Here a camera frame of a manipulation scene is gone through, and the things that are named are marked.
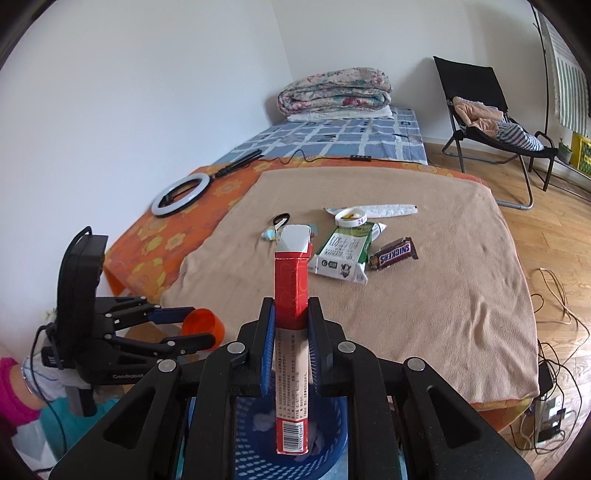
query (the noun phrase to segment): green and white package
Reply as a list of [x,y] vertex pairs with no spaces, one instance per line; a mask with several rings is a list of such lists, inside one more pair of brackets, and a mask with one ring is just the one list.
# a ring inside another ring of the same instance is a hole
[[385,230],[383,223],[355,228],[337,226],[308,263],[308,272],[367,285],[365,263],[371,242]]

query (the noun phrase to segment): blue basket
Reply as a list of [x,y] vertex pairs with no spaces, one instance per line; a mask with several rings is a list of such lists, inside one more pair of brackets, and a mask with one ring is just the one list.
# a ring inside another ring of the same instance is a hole
[[236,398],[236,478],[243,480],[317,480],[328,472],[347,444],[346,397],[320,398],[311,385],[308,421],[317,423],[324,435],[324,449],[296,462],[294,455],[279,455],[275,428],[267,432],[252,429],[255,413],[275,409],[275,382],[262,398]]

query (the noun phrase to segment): pink sleeve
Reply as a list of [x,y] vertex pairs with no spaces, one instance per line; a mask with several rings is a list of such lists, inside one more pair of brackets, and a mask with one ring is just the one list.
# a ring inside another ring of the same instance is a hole
[[18,365],[14,358],[0,359],[0,416],[18,427],[38,419],[40,412],[23,405],[14,394],[10,384],[10,369],[14,365]]

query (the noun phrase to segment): gloved hand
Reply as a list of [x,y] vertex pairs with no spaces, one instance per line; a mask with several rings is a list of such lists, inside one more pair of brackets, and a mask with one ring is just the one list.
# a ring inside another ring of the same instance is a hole
[[35,386],[33,380],[34,373],[37,385],[39,386],[43,397],[45,397],[45,400],[48,402],[52,402],[60,397],[65,397],[65,387],[76,387],[83,390],[92,388],[90,384],[80,378],[78,372],[73,368],[59,370],[58,368],[46,367],[43,365],[41,362],[41,354],[39,352],[33,356],[33,373],[31,373],[30,357],[27,357],[23,362],[21,371],[29,390],[43,400]]

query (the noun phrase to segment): silver rivet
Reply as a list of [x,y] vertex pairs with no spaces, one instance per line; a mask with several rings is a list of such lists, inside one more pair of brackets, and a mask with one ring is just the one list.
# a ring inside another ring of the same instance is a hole
[[174,360],[171,360],[170,358],[168,358],[166,360],[162,360],[158,364],[158,370],[160,370],[161,372],[164,372],[164,373],[171,372],[175,368],[177,368],[177,363]]
[[244,343],[232,342],[228,345],[228,352],[230,353],[242,353],[246,347]]
[[407,362],[407,365],[410,370],[414,370],[415,372],[421,372],[425,370],[425,362],[416,356],[410,358]]
[[339,343],[339,350],[343,353],[353,353],[355,344],[353,342],[341,342]]

